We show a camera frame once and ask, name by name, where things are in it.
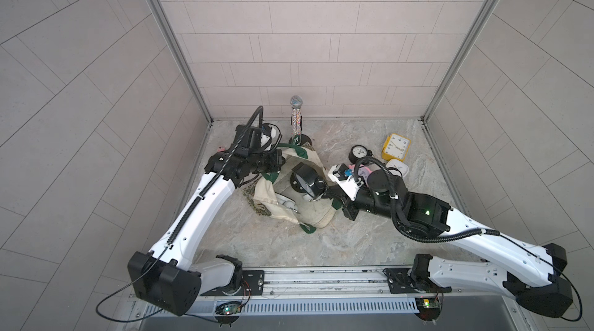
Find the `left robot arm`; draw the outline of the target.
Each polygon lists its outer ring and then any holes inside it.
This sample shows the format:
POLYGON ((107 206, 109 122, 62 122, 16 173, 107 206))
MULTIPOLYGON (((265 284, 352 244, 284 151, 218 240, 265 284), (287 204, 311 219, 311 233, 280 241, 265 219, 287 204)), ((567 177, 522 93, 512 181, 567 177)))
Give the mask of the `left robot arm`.
POLYGON ((273 173, 285 163, 281 150, 212 156, 192 199, 173 225, 147 253, 136 252, 128 262, 135 294, 176 316, 184 315, 199 295, 221 290, 245 292, 243 264, 218 255, 191 270, 194 255, 219 209, 252 173, 273 173))

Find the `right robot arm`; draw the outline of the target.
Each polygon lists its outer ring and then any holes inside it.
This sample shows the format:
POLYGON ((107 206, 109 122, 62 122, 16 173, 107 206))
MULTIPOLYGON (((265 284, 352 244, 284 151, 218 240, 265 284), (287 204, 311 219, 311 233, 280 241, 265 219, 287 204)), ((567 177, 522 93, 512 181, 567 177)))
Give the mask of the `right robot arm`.
POLYGON ((452 244, 480 257, 452 261, 417 254, 405 275, 393 281, 416 292, 479 289, 510 297, 519 306, 561 318, 574 303, 574 289, 563 275, 566 250, 557 244, 530 245, 481 224, 447 202, 408 190, 401 176, 381 169, 368 177, 337 165, 328 172, 329 191, 353 220, 361 211, 384 216, 404 237, 422 244, 452 244))

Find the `white square alarm clock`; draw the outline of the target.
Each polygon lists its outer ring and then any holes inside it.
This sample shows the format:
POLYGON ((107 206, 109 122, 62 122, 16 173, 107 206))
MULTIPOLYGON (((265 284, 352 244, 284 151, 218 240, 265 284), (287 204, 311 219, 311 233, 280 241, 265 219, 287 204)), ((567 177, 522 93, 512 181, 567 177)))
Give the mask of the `white square alarm clock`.
POLYGON ((410 168, 398 159, 391 159, 387 162, 386 166, 390 172, 394 175, 399 174, 402 178, 405 178, 410 171, 410 168))

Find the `canvas bag with green handles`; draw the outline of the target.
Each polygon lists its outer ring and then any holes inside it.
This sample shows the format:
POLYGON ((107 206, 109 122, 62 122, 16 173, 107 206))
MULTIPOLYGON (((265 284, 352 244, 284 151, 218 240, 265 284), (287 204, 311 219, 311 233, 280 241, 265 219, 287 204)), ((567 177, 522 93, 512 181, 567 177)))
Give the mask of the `canvas bag with green handles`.
POLYGON ((303 163, 318 174, 326 168, 315 149, 309 145, 280 145, 286 163, 278 172, 266 172, 250 187, 256 210, 277 220, 298 224, 306 233, 326 227, 342 207, 338 199, 313 199, 299 189, 292 177, 292 169, 303 163))

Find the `pink twin-bell alarm clock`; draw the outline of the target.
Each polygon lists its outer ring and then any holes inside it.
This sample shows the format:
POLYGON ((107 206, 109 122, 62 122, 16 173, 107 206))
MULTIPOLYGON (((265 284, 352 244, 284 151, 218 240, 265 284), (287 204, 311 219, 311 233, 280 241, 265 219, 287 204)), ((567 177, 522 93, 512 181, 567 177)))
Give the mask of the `pink twin-bell alarm clock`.
POLYGON ((363 179, 363 181, 365 183, 368 182, 368 177, 369 175, 372 173, 373 171, 366 167, 366 166, 361 166, 358 170, 357 170, 357 174, 359 175, 360 178, 363 179))

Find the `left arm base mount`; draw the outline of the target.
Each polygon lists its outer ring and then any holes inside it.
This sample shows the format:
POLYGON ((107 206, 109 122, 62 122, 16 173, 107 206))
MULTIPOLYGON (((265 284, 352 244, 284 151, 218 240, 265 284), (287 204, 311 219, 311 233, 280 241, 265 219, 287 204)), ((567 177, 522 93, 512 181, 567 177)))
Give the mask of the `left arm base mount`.
POLYGON ((263 270, 242 270, 241 274, 234 273, 230 282, 222 287, 203 292, 201 296, 239 296, 261 295, 265 272, 263 270))

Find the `black and white alarm clock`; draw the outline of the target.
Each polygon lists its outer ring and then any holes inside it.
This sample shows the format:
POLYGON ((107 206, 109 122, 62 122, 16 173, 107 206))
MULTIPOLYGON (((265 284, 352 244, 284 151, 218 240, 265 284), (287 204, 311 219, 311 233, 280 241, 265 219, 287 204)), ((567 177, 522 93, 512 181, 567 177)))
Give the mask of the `black and white alarm clock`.
POLYGON ((292 169, 289 182, 294 191, 315 200, 321 199, 327 190, 326 179, 314 167, 303 162, 292 169))

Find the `small black alarm clock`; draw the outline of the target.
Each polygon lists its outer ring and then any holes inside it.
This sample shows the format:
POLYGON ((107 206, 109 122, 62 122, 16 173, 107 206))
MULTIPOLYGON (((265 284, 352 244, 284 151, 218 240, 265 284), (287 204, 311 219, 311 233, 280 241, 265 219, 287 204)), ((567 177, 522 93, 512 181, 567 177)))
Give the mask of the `small black alarm clock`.
POLYGON ((352 165, 355 165, 357 163, 357 161, 366 158, 366 157, 372 157, 373 156, 373 152, 371 150, 369 150, 368 148, 366 148, 363 145, 354 145, 348 154, 348 159, 350 161, 350 163, 352 165))

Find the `yellow square alarm clock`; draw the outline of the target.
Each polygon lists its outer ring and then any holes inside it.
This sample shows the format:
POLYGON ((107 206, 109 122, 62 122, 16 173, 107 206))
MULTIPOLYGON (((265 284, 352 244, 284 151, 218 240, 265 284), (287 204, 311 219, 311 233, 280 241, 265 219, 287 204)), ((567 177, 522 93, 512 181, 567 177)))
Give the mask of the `yellow square alarm clock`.
POLYGON ((390 134, 386 138, 381 151, 381 157, 386 161, 397 159, 403 162, 408 154, 411 140, 399 134, 390 134))

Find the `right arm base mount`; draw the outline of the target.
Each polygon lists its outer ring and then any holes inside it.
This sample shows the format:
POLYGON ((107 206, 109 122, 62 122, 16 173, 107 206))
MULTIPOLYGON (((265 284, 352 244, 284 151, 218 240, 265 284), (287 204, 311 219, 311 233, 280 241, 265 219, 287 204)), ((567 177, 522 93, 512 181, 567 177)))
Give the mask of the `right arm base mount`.
POLYGON ((417 254, 409 268, 385 268, 383 274, 388 280, 391 294, 403 293, 450 293, 452 287, 442 287, 430 279, 428 266, 432 255, 417 254))

